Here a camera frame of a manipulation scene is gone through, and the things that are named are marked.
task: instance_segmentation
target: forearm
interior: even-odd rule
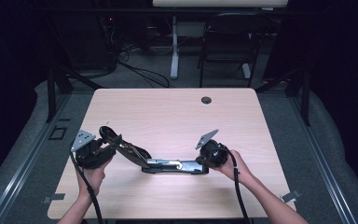
[[[81,223],[84,216],[89,210],[92,204],[91,198],[89,196],[78,197],[76,201],[72,204],[69,210],[63,215],[61,220],[58,222],[60,224],[75,224]]]
[[[245,181],[240,179],[240,182],[254,194],[272,223],[307,223],[301,215],[275,196],[255,176],[251,175],[245,179]]]

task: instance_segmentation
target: black wire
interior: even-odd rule
[[[71,160],[75,166],[76,171],[80,174],[81,178],[84,180],[84,182],[87,185],[87,190],[89,191],[89,196],[91,197],[92,203],[94,204],[94,207],[95,207],[95,212],[97,213],[98,223],[103,224],[103,217],[101,215],[100,205],[98,204],[97,196],[95,196],[94,189],[90,185],[89,181],[87,181],[87,178],[84,176],[84,173],[77,166],[77,163],[74,158],[74,154],[72,153],[71,150],[69,150],[69,155],[71,156]]]
[[[139,76],[143,77],[152,87],[153,87],[153,85],[151,85],[151,83],[149,81],[152,81],[152,82],[154,82],[162,87],[165,87],[165,88],[173,87],[173,85],[171,85],[170,81],[162,74],[159,74],[159,73],[156,73],[153,71],[149,71],[149,70],[146,70],[143,68],[133,67],[133,66],[123,63],[123,62],[118,62],[118,63],[123,65],[124,67],[130,69],[132,72],[138,74]],[[158,77],[163,78],[165,82],[158,80],[155,77],[152,77],[152,75],[156,75]]]
[[[122,44],[121,51],[119,53],[119,58],[122,61],[127,62],[130,59],[131,51],[133,51],[134,49],[137,49],[134,44],[127,44],[126,46],[125,44]]]
[[[88,79],[94,79],[97,77],[106,77],[107,75],[111,74],[114,69],[109,68],[101,71],[101,73],[93,74],[93,75],[82,75],[82,77],[86,77]]]
[[[234,165],[234,184],[235,184],[235,191],[237,193],[238,202],[240,203],[240,207],[241,207],[243,218],[245,219],[245,223],[250,224],[250,220],[249,220],[248,214],[246,213],[245,205],[243,204],[243,200],[241,197],[240,181],[238,179],[237,161],[235,160],[234,155],[232,155],[232,153],[228,149],[226,149],[226,148],[214,148],[214,149],[226,151],[232,159],[232,164]]]

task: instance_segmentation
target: circular hole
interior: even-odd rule
[[[201,101],[202,101],[203,104],[208,105],[208,104],[211,103],[212,99],[211,99],[211,97],[204,96],[204,97],[201,98]]]

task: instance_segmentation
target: table leg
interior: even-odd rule
[[[176,30],[176,17],[172,18],[172,64],[171,64],[171,79],[178,78],[179,67],[179,53],[178,53],[178,35]]]
[[[244,78],[249,78],[251,77],[251,69],[249,68],[249,64],[248,63],[244,63],[242,65],[242,72],[243,72],[243,77]]]

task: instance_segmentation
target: desk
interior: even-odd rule
[[[208,96],[208,105],[201,98]],[[255,91],[252,89],[100,89],[94,93],[81,126],[96,133],[111,127],[155,159],[195,160],[200,137],[219,129],[214,140],[238,150],[256,176],[277,196],[289,192]],[[151,175],[117,153],[107,166],[98,196],[104,218],[242,218],[234,182],[210,170],[207,175]],[[50,218],[61,218],[78,192],[68,160]],[[243,186],[249,217],[266,217]],[[87,218],[96,218],[91,207]]]
[[[153,7],[286,7],[288,0],[153,0]],[[171,79],[178,78],[179,53],[177,43],[177,21],[172,19],[172,63]],[[245,77],[250,76],[249,66],[242,67]]]

